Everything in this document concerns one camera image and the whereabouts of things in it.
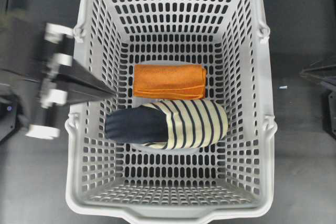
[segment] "plastic basket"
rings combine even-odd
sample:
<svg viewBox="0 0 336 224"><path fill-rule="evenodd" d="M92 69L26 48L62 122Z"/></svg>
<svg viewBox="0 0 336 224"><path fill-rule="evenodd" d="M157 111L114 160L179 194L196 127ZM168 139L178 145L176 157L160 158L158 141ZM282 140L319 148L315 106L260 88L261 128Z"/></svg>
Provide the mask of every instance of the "plastic basket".
<svg viewBox="0 0 336 224"><path fill-rule="evenodd" d="M75 58L117 91L73 105L66 200L75 212L131 223L256 217L274 190L269 28L263 0L81 0ZM228 115L206 148L156 151L104 138L106 115L132 96L138 63L202 64L206 97Z"/></svg>

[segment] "black surface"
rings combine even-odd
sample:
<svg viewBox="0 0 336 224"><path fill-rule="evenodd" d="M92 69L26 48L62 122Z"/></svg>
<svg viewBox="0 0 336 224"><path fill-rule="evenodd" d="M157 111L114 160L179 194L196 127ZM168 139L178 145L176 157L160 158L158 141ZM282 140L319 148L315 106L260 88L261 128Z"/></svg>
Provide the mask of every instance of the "black surface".
<svg viewBox="0 0 336 224"><path fill-rule="evenodd" d="M11 98L2 101L0 101L0 142L9 137L15 129L17 111L17 103Z"/></svg>
<svg viewBox="0 0 336 224"><path fill-rule="evenodd" d="M303 67L335 52L333 0L264 0L271 28L275 196L270 211L254 219L213 223L334 223L336 141L324 131L326 90L299 77ZM9 0L33 19L73 26L79 0ZM67 118L63 109L58 124ZM83 216L65 202L67 133L44 141L17 133L0 144L0 223L126 223Z"/></svg>

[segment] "orange towel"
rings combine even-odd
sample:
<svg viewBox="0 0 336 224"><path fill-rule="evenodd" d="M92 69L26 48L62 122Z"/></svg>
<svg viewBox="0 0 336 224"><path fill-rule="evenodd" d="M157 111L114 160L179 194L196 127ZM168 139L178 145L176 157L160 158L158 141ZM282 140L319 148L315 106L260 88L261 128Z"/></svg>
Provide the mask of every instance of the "orange towel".
<svg viewBox="0 0 336 224"><path fill-rule="evenodd" d="M201 65L135 65L136 97L193 100L205 97L206 70Z"/></svg>

